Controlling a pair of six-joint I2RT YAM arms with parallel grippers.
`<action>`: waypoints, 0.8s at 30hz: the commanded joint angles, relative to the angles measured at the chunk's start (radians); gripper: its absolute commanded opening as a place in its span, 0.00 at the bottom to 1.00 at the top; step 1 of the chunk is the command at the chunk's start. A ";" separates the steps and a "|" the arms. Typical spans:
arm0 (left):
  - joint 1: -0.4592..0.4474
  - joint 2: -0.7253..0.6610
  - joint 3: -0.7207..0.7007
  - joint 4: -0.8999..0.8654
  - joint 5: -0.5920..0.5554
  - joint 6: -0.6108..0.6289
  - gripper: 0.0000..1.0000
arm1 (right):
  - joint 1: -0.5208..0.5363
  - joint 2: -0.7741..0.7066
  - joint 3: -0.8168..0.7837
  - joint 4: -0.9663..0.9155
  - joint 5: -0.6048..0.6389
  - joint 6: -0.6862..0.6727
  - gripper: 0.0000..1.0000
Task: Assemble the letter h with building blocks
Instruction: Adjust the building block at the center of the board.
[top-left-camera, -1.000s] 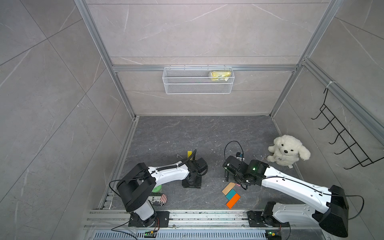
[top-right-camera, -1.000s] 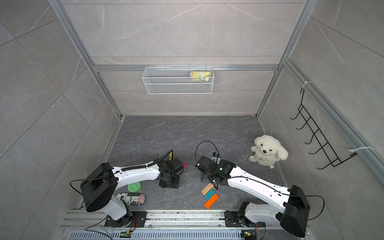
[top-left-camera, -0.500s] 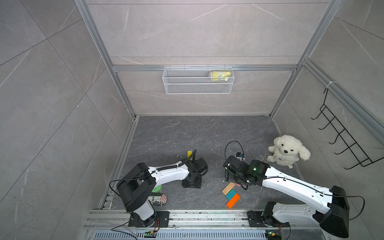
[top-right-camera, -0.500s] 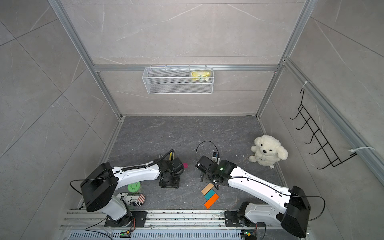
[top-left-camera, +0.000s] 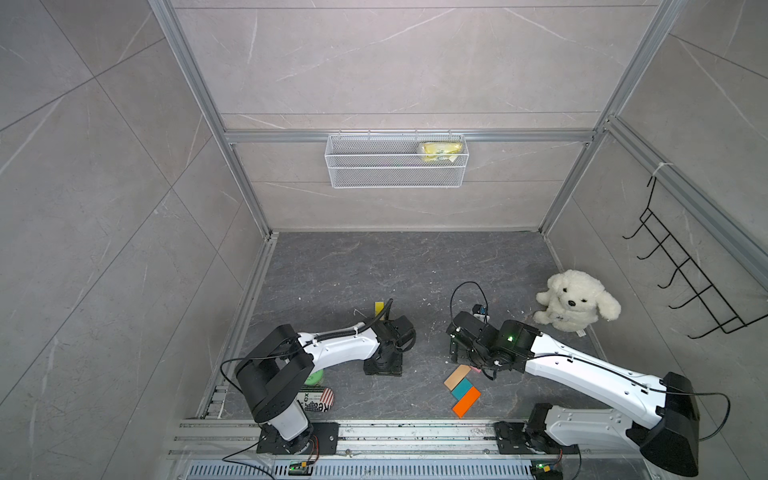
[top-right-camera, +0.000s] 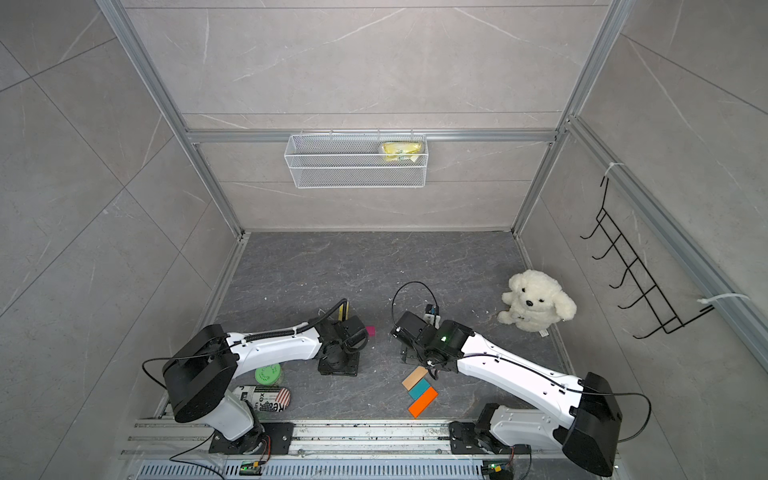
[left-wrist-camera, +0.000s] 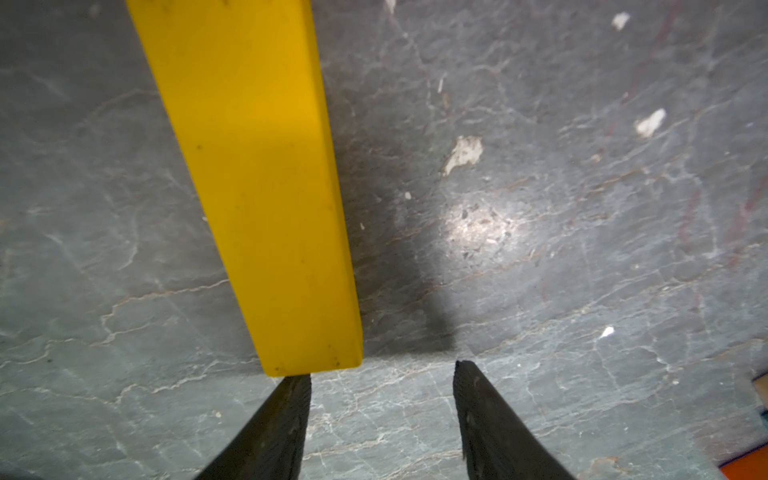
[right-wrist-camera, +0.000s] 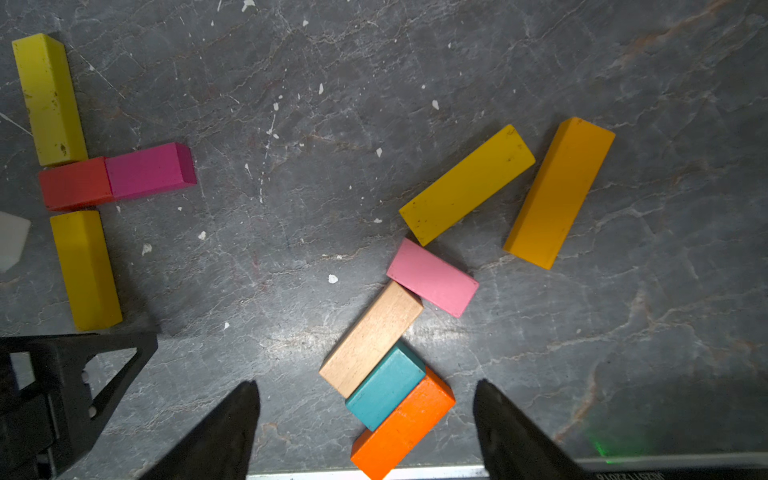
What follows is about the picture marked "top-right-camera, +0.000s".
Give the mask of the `tan wooden block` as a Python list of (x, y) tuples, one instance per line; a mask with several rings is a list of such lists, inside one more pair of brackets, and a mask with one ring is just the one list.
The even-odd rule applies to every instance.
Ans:
[(428, 370), (422, 366), (416, 367), (403, 381), (402, 385), (406, 390), (413, 389), (426, 375)]

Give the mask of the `yellow block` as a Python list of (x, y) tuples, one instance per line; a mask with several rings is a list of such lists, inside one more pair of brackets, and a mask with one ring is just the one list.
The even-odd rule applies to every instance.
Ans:
[(338, 321), (345, 321), (348, 318), (349, 302), (345, 301), (338, 310)]

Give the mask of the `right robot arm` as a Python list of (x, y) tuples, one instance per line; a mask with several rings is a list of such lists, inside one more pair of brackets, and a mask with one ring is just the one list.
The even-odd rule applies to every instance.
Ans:
[(557, 448), (573, 464), (600, 477), (615, 468), (623, 412), (621, 393), (602, 376), (590, 372), (580, 378), (545, 368), (493, 344), (472, 328), (440, 316), (432, 301), (422, 316), (410, 311), (392, 319), (391, 335), (401, 342), (402, 355), (415, 359), (424, 379), (437, 380), (454, 372), (485, 381), (534, 407), (516, 414), (509, 407), (487, 404), (469, 448), (486, 452), (512, 452)]

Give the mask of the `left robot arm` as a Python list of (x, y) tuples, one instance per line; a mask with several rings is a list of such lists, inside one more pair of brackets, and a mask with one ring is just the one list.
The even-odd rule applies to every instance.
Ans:
[(200, 421), (213, 429), (211, 453), (270, 455), (290, 441), (292, 428), (271, 434), (253, 400), (230, 390), (232, 381), (259, 368), (317, 361), (322, 375), (355, 376), (369, 334), (348, 301), (299, 325), (267, 332), (227, 332), (220, 324), (200, 330), (175, 355), (150, 358), (141, 369), (168, 395), (174, 420)]

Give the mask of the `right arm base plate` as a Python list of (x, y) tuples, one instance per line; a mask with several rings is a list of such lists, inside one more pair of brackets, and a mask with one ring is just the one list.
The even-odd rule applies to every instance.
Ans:
[(449, 443), (454, 455), (502, 455), (529, 454), (531, 447), (525, 444), (505, 445), (488, 430), (477, 427), (472, 422), (452, 421), (448, 424)]

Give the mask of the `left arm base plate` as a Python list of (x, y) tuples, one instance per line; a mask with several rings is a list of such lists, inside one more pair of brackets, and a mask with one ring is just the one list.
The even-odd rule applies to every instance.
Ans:
[(295, 424), (292, 422), (260, 423), (237, 440), (227, 440), (214, 431), (208, 452), (222, 455), (287, 455)]

